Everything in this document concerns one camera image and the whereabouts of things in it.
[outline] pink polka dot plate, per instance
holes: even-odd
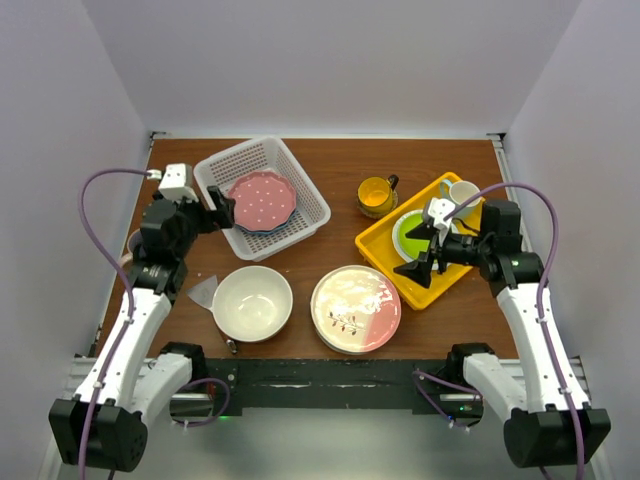
[[[236,225],[269,232],[283,225],[296,209],[296,191],[274,172],[252,172],[236,180],[228,196],[236,201]]]

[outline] white backdrop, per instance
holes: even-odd
[[[146,127],[484,135],[579,0],[84,0]]]
[[[639,25],[636,0],[584,0],[506,137],[514,177],[558,209],[552,301],[595,405],[611,415],[606,445],[621,480],[640,478]],[[546,252],[548,214],[520,199]]]
[[[114,274],[85,236],[90,173],[140,165],[144,128],[79,0],[0,0],[0,478],[36,478],[49,407],[86,353]],[[105,180],[89,217],[120,248],[138,182]]]

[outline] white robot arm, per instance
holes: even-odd
[[[546,285],[542,291],[544,315],[539,314],[536,298],[543,266],[537,254],[522,251],[520,209],[513,202],[488,199],[482,205],[478,235],[472,236],[449,232],[454,207],[445,199],[433,199],[427,205],[422,224],[407,236],[430,240],[428,250],[415,261],[396,267],[395,272],[428,288],[434,260],[440,274],[448,263],[478,267],[509,323],[526,389],[504,370],[485,344],[454,345],[447,358],[447,380],[472,386],[497,412],[515,465],[575,464],[578,429],[574,429],[572,414],[576,411],[588,461],[611,423],[606,410],[591,407],[573,375]],[[566,387],[561,385],[558,372]]]
[[[78,464],[82,450],[86,451],[86,466],[132,471],[142,458],[147,427],[171,396],[190,380],[207,376],[201,347],[169,344],[136,384],[151,341],[182,287],[187,274],[185,257],[193,242],[199,234],[233,227],[235,202],[212,186],[207,193],[216,209],[205,210],[192,188],[191,173],[191,167],[184,164],[169,165],[164,174],[148,172],[161,181],[154,201],[142,215],[142,243],[133,252],[128,274],[133,313],[129,315],[125,293],[113,330],[91,372],[71,400],[57,399],[49,411],[65,463]],[[107,370],[101,379],[104,365]],[[91,422],[89,439],[86,449],[81,449],[86,421]]]

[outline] white plastic basket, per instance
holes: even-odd
[[[287,225],[269,235],[252,235],[238,227],[223,230],[234,253],[259,262],[313,235],[331,218],[331,209],[284,142],[276,137],[256,138],[201,161],[193,173],[209,205],[207,187],[217,185],[226,194],[238,177],[256,170],[276,172],[296,189],[297,206]]]

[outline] wooden tabletop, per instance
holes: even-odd
[[[169,163],[196,165],[210,155],[242,140],[158,140],[149,168]],[[293,289],[291,317],[272,339],[239,344],[241,357],[345,358],[329,349],[315,332],[309,309],[316,283],[344,265],[366,265],[355,247],[358,233],[372,224],[356,208],[360,182],[369,176],[400,177],[398,195],[404,202],[444,172],[453,171],[480,188],[501,181],[493,146],[484,140],[285,140],[331,207],[331,220],[312,237],[297,243],[261,264],[282,273]],[[150,202],[156,182],[143,183],[131,231],[138,228],[143,208]],[[252,264],[237,258],[224,235],[201,235],[187,256],[189,274],[173,310],[151,344],[156,356],[169,341],[197,343],[207,357],[230,357],[211,313],[196,305],[186,291],[211,275],[222,280],[234,270]],[[123,288],[116,282],[104,322],[99,347],[113,327]],[[453,285],[426,310],[413,311],[403,304],[402,320],[394,337],[368,358],[443,358],[451,345],[487,342],[502,358],[517,353],[507,322],[491,297],[488,285],[472,271]]]

